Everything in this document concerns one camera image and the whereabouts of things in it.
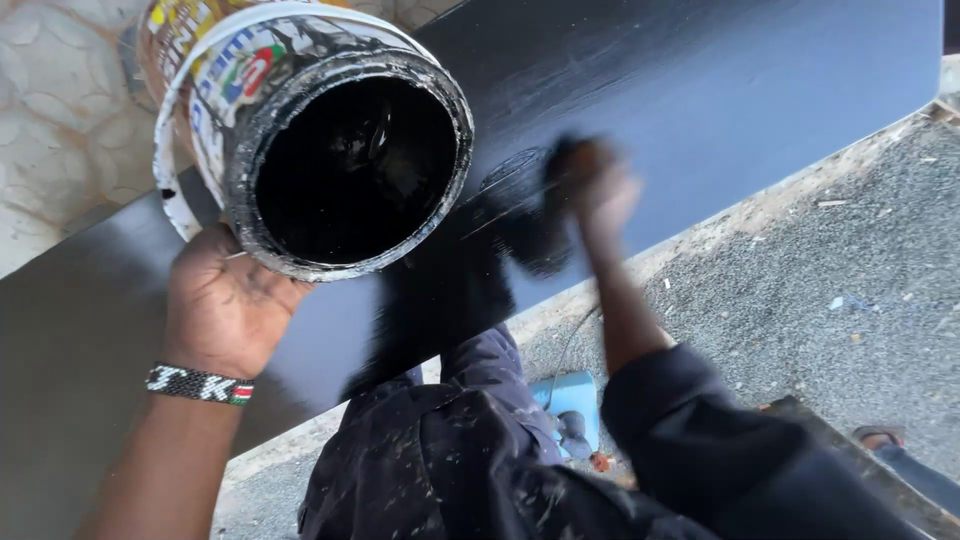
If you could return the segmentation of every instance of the paint can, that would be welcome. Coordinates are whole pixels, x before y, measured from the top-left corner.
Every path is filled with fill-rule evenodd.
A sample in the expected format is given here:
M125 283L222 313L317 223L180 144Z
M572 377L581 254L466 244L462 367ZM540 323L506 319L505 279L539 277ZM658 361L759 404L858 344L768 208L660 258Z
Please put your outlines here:
M156 0L137 45L161 104L157 188L184 239L201 226L174 170L175 134L244 250L298 280L383 268L460 194L467 101L385 21L318 2Z

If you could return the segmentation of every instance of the dark work clothes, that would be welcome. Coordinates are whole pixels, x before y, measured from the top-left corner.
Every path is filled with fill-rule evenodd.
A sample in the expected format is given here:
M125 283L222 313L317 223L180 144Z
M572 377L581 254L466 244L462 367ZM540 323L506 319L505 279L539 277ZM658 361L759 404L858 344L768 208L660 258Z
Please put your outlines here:
M688 347L611 377L601 414L639 490L560 462L502 325L353 400L303 538L918 538L800 426L739 410Z

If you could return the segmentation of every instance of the dark sleeve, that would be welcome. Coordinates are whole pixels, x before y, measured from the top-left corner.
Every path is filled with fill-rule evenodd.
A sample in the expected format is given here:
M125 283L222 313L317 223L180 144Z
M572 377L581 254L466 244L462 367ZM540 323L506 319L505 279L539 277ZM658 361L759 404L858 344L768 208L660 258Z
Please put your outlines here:
M803 427L737 409L685 345L616 372L601 414L639 488L723 537L920 537Z

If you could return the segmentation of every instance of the beaded bracelet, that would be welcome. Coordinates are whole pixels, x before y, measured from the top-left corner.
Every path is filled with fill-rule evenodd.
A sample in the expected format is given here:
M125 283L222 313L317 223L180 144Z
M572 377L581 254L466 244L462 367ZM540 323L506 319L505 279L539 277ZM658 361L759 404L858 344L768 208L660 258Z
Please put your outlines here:
M253 381L157 362L147 378L147 390L191 400L243 405L253 392Z

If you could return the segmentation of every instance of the concrete floor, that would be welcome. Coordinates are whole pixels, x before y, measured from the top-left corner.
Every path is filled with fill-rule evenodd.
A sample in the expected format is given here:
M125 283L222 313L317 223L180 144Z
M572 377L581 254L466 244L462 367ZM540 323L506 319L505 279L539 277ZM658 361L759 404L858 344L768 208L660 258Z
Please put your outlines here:
M960 480L958 174L960 135L915 116L628 264L744 406L792 393L843 431L905 426L910 452ZM574 331L563 369L605 380L597 316L575 328L593 304L584 283L510 321L528 380L554 373ZM338 409L231 461L214 538L296 538Z

